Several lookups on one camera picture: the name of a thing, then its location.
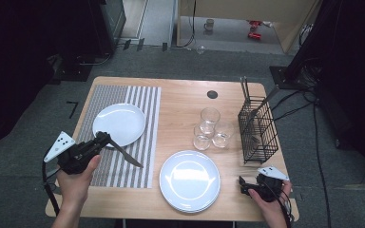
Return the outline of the black stand base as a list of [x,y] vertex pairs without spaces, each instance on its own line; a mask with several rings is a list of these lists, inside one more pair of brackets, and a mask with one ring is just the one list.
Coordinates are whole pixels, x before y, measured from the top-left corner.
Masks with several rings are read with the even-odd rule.
[[104,64],[110,57],[111,53],[105,53],[104,55],[80,55],[76,57],[72,64],[61,61],[60,65],[55,69],[51,81],[55,85],[59,85],[62,81],[86,82],[92,68]]
[[299,67],[296,66],[270,66],[273,81],[280,89],[305,90],[312,85],[306,82],[306,78]]

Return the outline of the person's left hand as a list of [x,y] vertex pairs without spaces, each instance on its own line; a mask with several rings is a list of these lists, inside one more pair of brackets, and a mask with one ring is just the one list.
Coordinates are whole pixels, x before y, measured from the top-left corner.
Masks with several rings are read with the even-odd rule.
[[67,209],[81,210],[83,208],[93,173],[100,160],[100,155],[94,156],[88,163],[86,170],[81,174],[69,175],[64,171],[58,172],[57,180],[62,193],[61,211]]

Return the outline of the clear drinking glass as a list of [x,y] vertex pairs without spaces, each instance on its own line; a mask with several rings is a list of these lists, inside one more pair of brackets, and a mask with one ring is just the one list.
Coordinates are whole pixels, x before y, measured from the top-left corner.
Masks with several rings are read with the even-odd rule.
[[207,107],[201,112],[200,129],[205,134],[211,134],[215,125],[220,120],[220,112],[213,107]]
[[228,122],[219,122],[215,126],[212,143],[218,148],[225,148],[234,134],[234,126]]
[[214,136],[213,130],[202,130],[199,125],[194,127],[193,145],[198,150],[206,150],[209,148],[212,138]]

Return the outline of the white plate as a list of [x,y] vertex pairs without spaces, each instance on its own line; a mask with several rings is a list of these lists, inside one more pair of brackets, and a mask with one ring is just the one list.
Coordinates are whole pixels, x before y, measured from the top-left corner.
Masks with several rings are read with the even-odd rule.
[[174,209],[184,213],[199,213],[209,208],[220,193],[221,182],[208,180],[175,180],[165,178],[160,183],[163,197]]
[[101,110],[92,124],[94,136],[105,132],[119,146],[137,141],[145,129],[145,114],[133,104],[113,104]]
[[159,184],[165,178],[175,180],[208,180],[217,178],[220,172],[214,162],[198,151],[180,151],[169,157],[160,171]]

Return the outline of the silver table knife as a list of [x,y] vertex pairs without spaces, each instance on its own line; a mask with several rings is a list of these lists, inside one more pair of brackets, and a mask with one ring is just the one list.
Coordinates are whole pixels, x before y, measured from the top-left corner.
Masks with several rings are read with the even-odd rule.
[[117,149],[119,152],[121,152],[125,158],[125,160],[137,167],[143,168],[143,166],[135,160],[132,156],[130,156],[121,146],[119,146],[117,143],[115,143],[113,140],[110,141],[110,144]]

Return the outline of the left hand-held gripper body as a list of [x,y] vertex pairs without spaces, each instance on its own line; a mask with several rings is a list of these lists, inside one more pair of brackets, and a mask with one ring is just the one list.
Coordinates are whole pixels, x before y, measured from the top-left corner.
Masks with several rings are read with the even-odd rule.
[[100,145],[95,140],[76,143],[62,131],[48,153],[44,162],[57,160],[59,167],[69,175],[83,173],[90,160],[100,153]]

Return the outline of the silver cutlery piece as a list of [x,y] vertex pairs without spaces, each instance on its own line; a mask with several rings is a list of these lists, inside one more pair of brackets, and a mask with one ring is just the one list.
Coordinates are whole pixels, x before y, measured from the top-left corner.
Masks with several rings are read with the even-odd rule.
[[245,89],[245,93],[246,93],[246,99],[250,103],[251,97],[250,97],[250,92],[249,92],[248,80],[247,80],[246,76],[243,77],[243,81],[244,81],[244,89]]
[[279,92],[279,85],[275,85],[272,91],[262,100],[261,104],[251,111],[249,122],[253,122],[258,112]]
[[244,101],[247,102],[247,94],[246,94],[246,89],[245,89],[245,86],[244,86],[244,80],[243,80],[242,77],[240,77],[240,86],[241,86],[241,90],[242,90],[242,93],[243,93]]

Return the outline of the black wire cutlery basket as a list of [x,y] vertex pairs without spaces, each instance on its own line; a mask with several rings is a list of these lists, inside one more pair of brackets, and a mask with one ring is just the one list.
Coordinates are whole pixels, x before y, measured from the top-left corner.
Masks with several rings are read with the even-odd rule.
[[[242,105],[238,115],[244,163],[265,163],[279,150],[278,134],[268,104],[258,112],[253,122],[249,122],[251,111],[257,108],[263,99],[252,97],[250,103],[247,101]],[[252,142],[252,135],[259,135],[261,143]]]

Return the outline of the grey white striped placemat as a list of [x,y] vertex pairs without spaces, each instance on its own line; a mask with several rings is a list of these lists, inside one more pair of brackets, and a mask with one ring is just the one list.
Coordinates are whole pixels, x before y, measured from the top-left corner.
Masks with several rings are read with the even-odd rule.
[[121,146],[143,168],[127,162],[122,153],[111,147],[101,150],[101,161],[94,171],[91,184],[99,187],[150,188],[153,181],[159,112],[162,90],[155,86],[97,85],[92,90],[90,101],[85,104],[86,113],[81,117],[81,128],[74,133],[77,142],[95,138],[92,124],[97,114],[115,104],[131,104],[145,114],[145,129],[142,136],[127,146]]

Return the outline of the person's right hand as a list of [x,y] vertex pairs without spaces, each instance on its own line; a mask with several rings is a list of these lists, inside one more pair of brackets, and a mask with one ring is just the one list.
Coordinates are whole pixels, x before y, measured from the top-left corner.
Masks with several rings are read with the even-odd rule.
[[250,191],[250,197],[259,207],[269,228],[288,228],[286,216],[283,215],[282,207],[285,205],[285,202],[288,201],[291,190],[292,183],[285,180],[282,183],[281,197],[272,202],[264,201],[255,190]]

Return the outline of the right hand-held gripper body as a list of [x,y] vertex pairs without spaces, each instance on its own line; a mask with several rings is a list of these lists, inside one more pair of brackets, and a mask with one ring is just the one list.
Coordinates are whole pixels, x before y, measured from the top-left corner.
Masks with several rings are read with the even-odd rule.
[[276,200],[280,195],[282,183],[288,181],[289,177],[274,166],[261,167],[258,172],[256,180],[259,195],[267,202]]

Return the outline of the black cabinet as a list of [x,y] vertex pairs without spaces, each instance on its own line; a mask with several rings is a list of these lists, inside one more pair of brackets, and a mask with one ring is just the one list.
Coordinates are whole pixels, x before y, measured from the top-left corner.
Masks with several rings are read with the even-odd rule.
[[123,0],[100,0],[105,24],[105,41],[110,53],[117,47],[126,22]]

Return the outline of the black curtain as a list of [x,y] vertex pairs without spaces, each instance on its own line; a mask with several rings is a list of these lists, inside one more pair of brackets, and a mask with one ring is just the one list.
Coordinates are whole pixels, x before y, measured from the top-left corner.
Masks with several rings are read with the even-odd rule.
[[365,0],[339,0],[319,76],[350,121],[344,138],[365,157]]
[[0,0],[0,140],[52,79],[48,57],[69,65],[82,54],[93,0]]

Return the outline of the black stand column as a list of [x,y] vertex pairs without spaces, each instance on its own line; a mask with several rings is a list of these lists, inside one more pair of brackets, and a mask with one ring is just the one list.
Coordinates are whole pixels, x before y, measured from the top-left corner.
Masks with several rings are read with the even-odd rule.
[[336,27],[342,1],[323,0],[311,32],[285,70],[285,82],[296,81],[303,67],[321,62],[331,51],[336,39]]

